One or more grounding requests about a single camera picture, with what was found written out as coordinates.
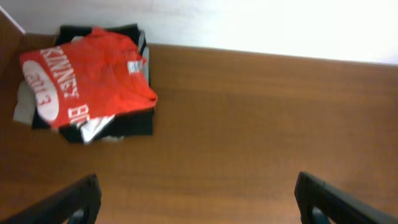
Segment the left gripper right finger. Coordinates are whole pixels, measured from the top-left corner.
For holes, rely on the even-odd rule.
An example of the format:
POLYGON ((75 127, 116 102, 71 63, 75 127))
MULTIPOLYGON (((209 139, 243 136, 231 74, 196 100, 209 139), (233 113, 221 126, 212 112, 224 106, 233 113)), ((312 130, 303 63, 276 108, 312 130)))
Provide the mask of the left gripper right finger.
POLYGON ((298 174, 294 195, 301 222, 397 224, 397 219, 308 172, 298 174))

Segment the red printed t-shirt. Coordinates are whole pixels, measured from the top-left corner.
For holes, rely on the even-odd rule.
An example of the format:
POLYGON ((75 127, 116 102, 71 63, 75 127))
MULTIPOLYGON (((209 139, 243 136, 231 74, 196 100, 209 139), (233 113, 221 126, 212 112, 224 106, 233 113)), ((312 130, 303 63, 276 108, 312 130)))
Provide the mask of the red printed t-shirt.
POLYGON ((126 35, 95 27, 80 40, 20 56, 39 116, 51 127, 153 108, 146 58, 126 35))

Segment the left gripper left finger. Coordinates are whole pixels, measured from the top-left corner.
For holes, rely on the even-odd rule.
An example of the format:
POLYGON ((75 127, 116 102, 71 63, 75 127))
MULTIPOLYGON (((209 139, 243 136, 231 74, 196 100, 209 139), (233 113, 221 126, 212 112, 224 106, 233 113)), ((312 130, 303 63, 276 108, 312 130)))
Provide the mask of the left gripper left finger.
POLYGON ((98 177, 90 174, 1 223, 94 223, 100 206, 98 177))

